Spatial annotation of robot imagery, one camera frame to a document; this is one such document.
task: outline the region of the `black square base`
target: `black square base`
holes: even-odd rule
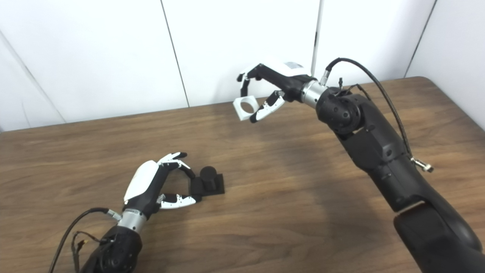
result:
[[[190,181],[190,195],[200,195],[200,196],[209,196],[209,195],[217,195],[217,194],[224,194],[224,178],[222,174],[217,174],[214,182],[215,189],[210,190],[204,187],[204,182],[200,177],[196,177]]]

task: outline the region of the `wall seam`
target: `wall seam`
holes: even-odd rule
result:
[[[421,32],[420,39],[418,40],[418,43],[416,44],[416,47],[414,48],[413,55],[411,56],[411,60],[409,60],[409,64],[407,65],[406,72],[404,73],[403,78],[406,77],[407,72],[409,71],[409,68],[411,67],[411,63],[413,62],[414,56],[416,55],[416,51],[418,51],[418,47],[420,45],[421,39],[423,38],[424,31],[426,31],[426,27],[428,26],[429,19],[431,18],[431,14],[433,14],[433,10],[435,9],[437,1],[438,0],[435,0],[435,2],[433,3],[433,7],[431,8],[431,11],[429,12],[428,19],[426,20],[426,23],[424,24],[424,28],[423,28],[423,31]]]

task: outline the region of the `metal cylinder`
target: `metal cylinder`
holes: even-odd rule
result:
[[[121,220],[118,222],[118,226],[129,228],[140,234],[145,222],[146,217],[141,211],[136,209],[125,209]]]
[[[318,99],[325,90],[326,87],[321,86],[318,81],[308,82],[302,89],[302,102],[315,109]]]

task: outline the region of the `black robotic arm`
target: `black robotic arm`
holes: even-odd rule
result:
[[[280,94],[285,101],[299,101],[314,108],[318,119],[335,133],[352,161],[374,181],[392,210],[400,212],[394,226],[423,273],[485,272],[480,240],[416,168],[433,170],[412,156],[397,112],[394,114],[406,141],[368,97],[353,94],[341,86],[325,87],[331,68],[340,61],[363,68],[395,110],[375,77],[361,64],[343,58],[327,67],[321,82],[308,74],[278,73],[272,69],[278,66],[272,63],[258,64],[239,75],[238,81],[246,82],[242,85],[246,90],[242,88],[241,94],[247,95],[249,79],[267,79],[281,88],[273,97]]]

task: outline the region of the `white 3d-printed part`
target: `white 3d-printed part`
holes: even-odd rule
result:
[[[252,113],[248,113],[244,111],[244,109],[241,107],[241,103],[247,103],[253,108]],[[259,108],[258,101],[256,101],[256,98],[254,96],[247,96],[247,97],[242,97],[242,98],[237,98],[234,100],[232,103],[234,105],[234,109],[236,109],[236,113],[238,114],[239,120],[246,120],[249,119],[249,117],[256,113],[256,111]]]

